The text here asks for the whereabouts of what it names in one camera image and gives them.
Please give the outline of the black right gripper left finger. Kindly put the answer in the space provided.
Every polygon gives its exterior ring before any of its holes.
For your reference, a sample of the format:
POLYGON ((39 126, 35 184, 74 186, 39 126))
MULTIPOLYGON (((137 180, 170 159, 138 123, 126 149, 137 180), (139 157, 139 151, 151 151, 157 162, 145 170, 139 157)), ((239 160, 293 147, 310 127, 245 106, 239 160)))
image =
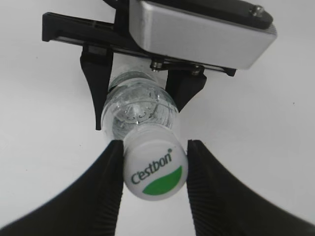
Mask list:
POLYGON ((2 236, 113 236, 123 194, 122 141, 111 141, 67 189, 4 226, 2 236))

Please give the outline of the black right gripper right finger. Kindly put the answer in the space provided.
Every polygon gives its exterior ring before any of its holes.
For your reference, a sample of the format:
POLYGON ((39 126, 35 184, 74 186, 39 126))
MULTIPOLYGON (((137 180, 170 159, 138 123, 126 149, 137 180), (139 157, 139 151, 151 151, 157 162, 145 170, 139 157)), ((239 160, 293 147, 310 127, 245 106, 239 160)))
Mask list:
POLYGON ((256 194, 200 140, 188 141, 187 191, 197 236, 313 236, 315 226, 256 194))

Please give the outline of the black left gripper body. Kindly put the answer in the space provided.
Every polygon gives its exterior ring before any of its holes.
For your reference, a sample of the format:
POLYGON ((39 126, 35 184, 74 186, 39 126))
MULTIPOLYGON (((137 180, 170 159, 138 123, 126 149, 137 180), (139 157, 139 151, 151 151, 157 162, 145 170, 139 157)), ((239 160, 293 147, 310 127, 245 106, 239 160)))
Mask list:
POLYGON ((150 53, 140 48, 129 33, 129 2, 112 0, 106 3, 116 9, 115 20, 107 23, 97 20, 46 12, 42 16, 42 40, 58 41, 77 46, 94 46, 137 58, 149 59, 154 71, 182 70, 193 74, 206 69, 234 76, 236 69, 206 64, 204 62, 176 59, 160 53, 150 53))

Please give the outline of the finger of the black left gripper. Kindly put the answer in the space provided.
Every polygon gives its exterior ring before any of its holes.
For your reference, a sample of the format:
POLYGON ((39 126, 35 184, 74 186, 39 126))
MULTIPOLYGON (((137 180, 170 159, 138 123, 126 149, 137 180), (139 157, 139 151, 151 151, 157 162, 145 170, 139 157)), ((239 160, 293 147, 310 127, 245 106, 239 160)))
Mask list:
POLYGON ((169 70, 165 90, 180 112, 204 88, 206 81, 203 71, 193 75, 191 71, 169 70))
POLYGON ((113 65, 113 51, 84 44, 80 64, 94 105, 95 129, 101 130, 101 117, 106 102, 113 65))

